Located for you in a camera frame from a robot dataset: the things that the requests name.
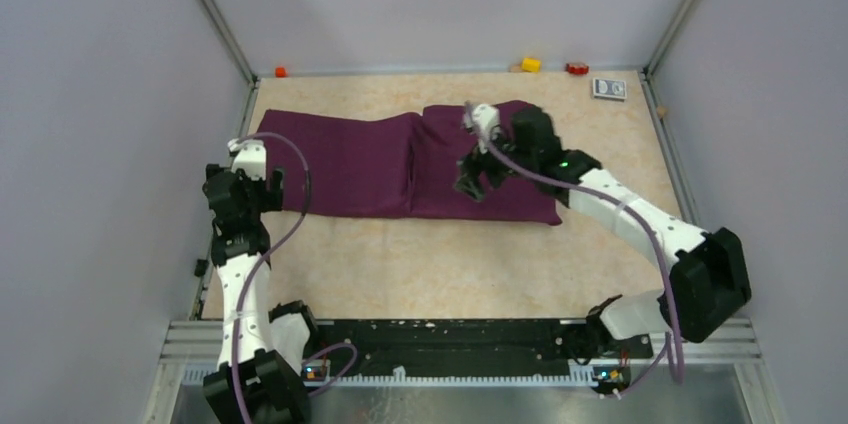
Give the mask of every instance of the red object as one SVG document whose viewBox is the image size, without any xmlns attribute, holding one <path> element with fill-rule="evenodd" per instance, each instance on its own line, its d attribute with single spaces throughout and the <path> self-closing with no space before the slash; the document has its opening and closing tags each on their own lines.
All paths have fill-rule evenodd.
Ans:
<svg viewBox="0 0 848 424">
<path fill-rule="evenodd" d="M 575 76 L 582 76 L 589 73 L 589 65 L 585 62 L 569 62 L 565 65 L 565 72 L 574 74 Z"/>
</svg>

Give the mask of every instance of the yellow block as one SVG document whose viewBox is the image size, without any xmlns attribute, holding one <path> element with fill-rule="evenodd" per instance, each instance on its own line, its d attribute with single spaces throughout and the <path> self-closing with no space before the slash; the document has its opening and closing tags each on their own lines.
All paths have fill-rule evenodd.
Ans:
<svg viewBox="0 0 848 424">
<path fill-rule="evenodd" d="M 542 61 L 525 57 L 524 60 L 521 61 L 521 68 L 524 69 L 525 72 L 539 72 L 542 69 Z"/>
</svg>

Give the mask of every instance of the white wall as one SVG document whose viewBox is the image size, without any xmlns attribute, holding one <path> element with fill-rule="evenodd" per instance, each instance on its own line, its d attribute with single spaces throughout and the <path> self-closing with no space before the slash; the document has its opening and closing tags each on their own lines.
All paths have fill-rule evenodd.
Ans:
<svg viewBox="0 0 848 424">
<path fill-rule="evenodd" d="M 0 421 L 137 422 L 245 84 L 196 0 L 0 12 Z"/>
<path fill-rule="evenodd" d="M 703 0 L 657 80 L 700 213 L 745 244 L 748 313 L 798 423 L 845 421 L 846 23 L 848 0 Z"/>
<path fill-rule="evenodd" d="M 640 67 L 681 0 L 217 0 L 254 71 Z"/>
</svg>

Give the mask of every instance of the folded cloth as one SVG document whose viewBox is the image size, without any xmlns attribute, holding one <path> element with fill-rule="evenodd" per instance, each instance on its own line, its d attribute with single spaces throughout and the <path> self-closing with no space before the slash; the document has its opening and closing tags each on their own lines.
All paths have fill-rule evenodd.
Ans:
<svg viewBox="0 0 848 424">
<path fill-rule="evenodd" d="M 267 111 L 259 131 L 282 134 L 303 152 L 312 175 L 310 213 L 399 218 L 410 215 L 412 133 L 420 120 L 411 112 L 381 121 L 357 121 Z M 276 139 L 264 142 L 268 170 L 285 170 L 283 209 L 301 210 L 303 164 L 286 144 Z"/>
<path fill-rule="evenodd" d="M 522 108 L 524 101 L 497 104 L 501 126 L 512 132 L 510 118 Z M 424 108 L 421 126 L 413 137 L 414 181 L 412 215 L 430 219 L 469 219 L 491 221 L 562 223 L 556 212 L 556 201 L 540 193 L 532 182 L 510 178 L 496 190 L 489 189 L 484 175 L 486 198 L 475 202 L 456 191 L 459 171 L 457 161 L 467 155 L 477 138 L 462 128 L 463 106 L 428 106 Z"/>
<path fill-rule="evenodd" d="M 502 125 L 526 106 L 499 104 Z M 260 132 L 276 132 L 301 149 L 312 174 L 309 212 L 335 217 L 420 217 L 560 224 L 556 202 L 522 179 L 508 179 L 483 202 L 453 189 L 457 161 L 475 138 L 461 128 L 462 106 L 429 106 L 380 121 L 267 111 Z M 286 171 L 283 208 L 303 205 L 303 169 L 285 144 L 266 139 L 268 169 Z"/>
</svg>

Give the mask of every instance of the beige surface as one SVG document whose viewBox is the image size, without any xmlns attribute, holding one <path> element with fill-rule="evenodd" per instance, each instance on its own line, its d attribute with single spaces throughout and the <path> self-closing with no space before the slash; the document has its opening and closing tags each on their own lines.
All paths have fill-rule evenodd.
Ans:
<svg viewBox="0 0 848 424">
<path fill-rule="evenodd" d="M 593 76 L 625 79 L 627 101 L 592 99 Z M 250 130 L 268 109 L 372 120 L 430 104 L 512 99 L 542 106 L 563 147 L 583 149 L 678 214 L 636 72 L 266 79 Z M 270 304 L 303 299 L 319 318 L 570 317 L 611 295 L 661 286 L 654 268 L 618 238 L 564 207 L 560 215 L 558 227 L 310 215 L 272 257 Z M 264 222 L 275 240 L 295 219 L 284 212 Z M 222 317 L 220 291 L 216 277 L 205 317 Z"/>
</svg>

